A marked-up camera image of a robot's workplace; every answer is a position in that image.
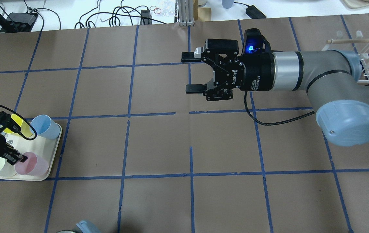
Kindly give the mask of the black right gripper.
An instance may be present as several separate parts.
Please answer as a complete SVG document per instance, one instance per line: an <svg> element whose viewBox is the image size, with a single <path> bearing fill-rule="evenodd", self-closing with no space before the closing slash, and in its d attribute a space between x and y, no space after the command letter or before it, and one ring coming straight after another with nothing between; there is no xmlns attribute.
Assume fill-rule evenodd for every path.
<svg viewBox="0 0 369 233"><path fill-rule="evenodd" d="M181 62L204 62L213 69L206 84L187 84L186 94L203 94L207 101L232 99L233 89L269 91L274 82L273 54L239 54L238 41L207 39L205 46L182 52Z"/></svg>

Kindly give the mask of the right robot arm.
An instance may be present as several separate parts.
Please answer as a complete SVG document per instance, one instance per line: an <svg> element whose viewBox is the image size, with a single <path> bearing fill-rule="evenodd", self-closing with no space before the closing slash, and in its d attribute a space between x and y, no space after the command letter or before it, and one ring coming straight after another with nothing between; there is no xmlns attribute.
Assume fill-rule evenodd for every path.
<svg viewBox="0 0 369 233"><path fill-rule="evenodd" d="M204 62L213 69L206 84L188 84L187 94L207 101L232 99L232 90L305 91L325 137L338 146L369 142L369 84L359 85L359 56L324 51L274 51L262 37L238 42L207 39L203 47L183 52L182 62Z"/></svg>

